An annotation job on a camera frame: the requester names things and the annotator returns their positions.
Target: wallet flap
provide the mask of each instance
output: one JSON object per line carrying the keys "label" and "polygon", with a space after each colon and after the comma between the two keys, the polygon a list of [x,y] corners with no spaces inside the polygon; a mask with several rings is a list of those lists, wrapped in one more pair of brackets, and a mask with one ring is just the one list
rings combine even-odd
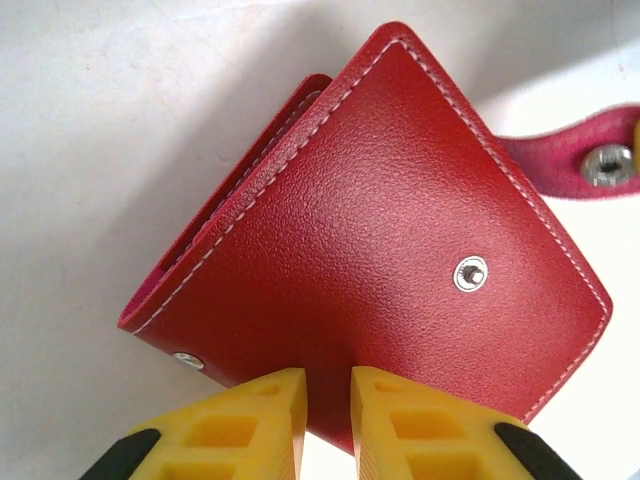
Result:
{"label": "wallet flap", "polygon": [[[378,29],[230,192],[120,326],[226,385],[304,367],[310,428],[343,448],[354,365],[527,421],[611,315],[566,232],[402,24]],[[488,275],[468,293],[454,276],[472,256]]]}

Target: metal snap fastener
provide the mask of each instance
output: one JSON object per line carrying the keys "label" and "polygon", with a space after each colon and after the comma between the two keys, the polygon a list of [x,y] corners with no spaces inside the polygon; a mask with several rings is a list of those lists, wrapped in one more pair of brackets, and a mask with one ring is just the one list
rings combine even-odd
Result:
{"label": "metal snap fastener", "polygon": [[171,356],[176,360],[184,363],[188,367],[194,368],[196,370],[202,370],[204,368],[204,362],[200,360],[198,357],[191,355],[189,353],[176,352]]}
{"label": "metal snap fastener", "polygon": [[631,149],[615,144],[591,150],[581,170],[587,182],[596,187],[617,187],[636,175]]}
{"label": "metal snap fastener", "polygon": [[475,292],[487,281],[489,267],[484,258],[467,257],[462,260],[453,273],[453,283],[463,292]]}

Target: card holder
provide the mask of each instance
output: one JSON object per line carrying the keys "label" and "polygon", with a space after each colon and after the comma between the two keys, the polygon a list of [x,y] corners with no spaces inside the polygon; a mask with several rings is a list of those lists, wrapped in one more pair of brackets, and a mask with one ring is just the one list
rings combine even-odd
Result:
{"label": "card holder", "polygon": [[303,82],[119,326],[228,386],[304,367],[310,429],[349,450],[352,366],[529,421],[611,311],[501,142],[391,23],[335,80]]}

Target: white background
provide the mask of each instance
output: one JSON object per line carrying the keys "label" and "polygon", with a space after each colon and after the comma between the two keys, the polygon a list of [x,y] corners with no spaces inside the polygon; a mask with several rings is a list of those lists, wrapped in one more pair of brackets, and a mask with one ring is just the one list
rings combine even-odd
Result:
{"label": "white background", "polygon": [[[638,0],[0,0],[1,478],[77,478],[134,424],[217,390],[118,331],[120,310],[298,82],[393,19],[496,133],[640,102]],[[640,196],[549,204],[615,314],[532,427],[585,480],[624,480]],[[353,459],[307,436],[303,479],[321,478],[354,479]]]}

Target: pink strap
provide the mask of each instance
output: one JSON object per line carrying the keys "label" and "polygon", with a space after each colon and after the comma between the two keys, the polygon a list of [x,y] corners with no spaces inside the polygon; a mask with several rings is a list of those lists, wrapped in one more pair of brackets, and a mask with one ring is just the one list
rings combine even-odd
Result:
{"label": "pink strap", "polygon": [[640,105],[614,107],[565,129],[538,137],[500,138],[542,195],[605,198],[640,192],[640,176],[617,187],[595,187],[580,172],[591,150],[606,144],[633,145]]}

